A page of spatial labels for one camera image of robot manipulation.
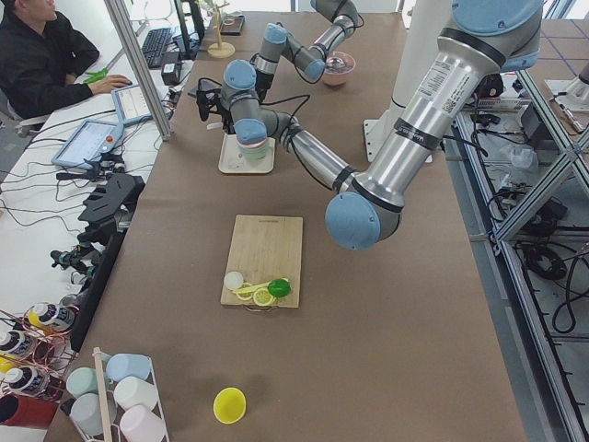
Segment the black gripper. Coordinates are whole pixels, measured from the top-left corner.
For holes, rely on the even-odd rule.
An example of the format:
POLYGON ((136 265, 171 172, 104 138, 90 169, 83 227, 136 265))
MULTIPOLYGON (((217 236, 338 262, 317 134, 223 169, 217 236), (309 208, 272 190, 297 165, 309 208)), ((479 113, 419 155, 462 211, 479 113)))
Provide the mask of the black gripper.
POLYGON ((211 99, 209 112, 221 117, 222 128, 226 134, 236 133, 231 111, 223 104, 222 96, 220 94, 216 94, 215 97, 211 99))
POLYGON ((271 88, 274 79, 274 74, 268 74, 260 70, 256 70, 256 84, 255 90, 259 98, 259 102, 263 102, 266 98, 267 92, 271 88))

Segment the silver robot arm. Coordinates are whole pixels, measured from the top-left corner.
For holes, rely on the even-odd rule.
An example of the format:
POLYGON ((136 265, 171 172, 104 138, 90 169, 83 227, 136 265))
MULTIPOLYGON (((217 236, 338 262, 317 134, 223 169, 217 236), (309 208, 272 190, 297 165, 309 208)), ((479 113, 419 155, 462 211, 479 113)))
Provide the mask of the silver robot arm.
POLYGON ((305 80, 316 81, 325 72, 328 55, 357 29, 353 2, 316 1, 313 7, 330 26, 311 46, 302 45, 286 28, 269 24, 252 60, 230 62, 218 86, 200 79, 199 113, 203 119, 218 114, 224 130, 247 150, 259 150, 275 139, 295 154, 312 177, 335 193, 325 214, 329 235, 343 248, 364 250, 398 229, 405 190, 481 80, 536 62, 543 5, 455 1, 438 35, 435 58, 364 171, 329 150, 295 116, 262 105, 281 59, 289 60, 305 80))
POLYGON ((260 100, 266 98, 282 57, 307 83, 318 82, 329 55, 353 35, 362 20, 353 1, 318 0, 310 4, 330 22, 330 27, 310 46, 306 47, 281 24, 266 26, 260 50, 250 60, 256 71, 255 89, 260 100))

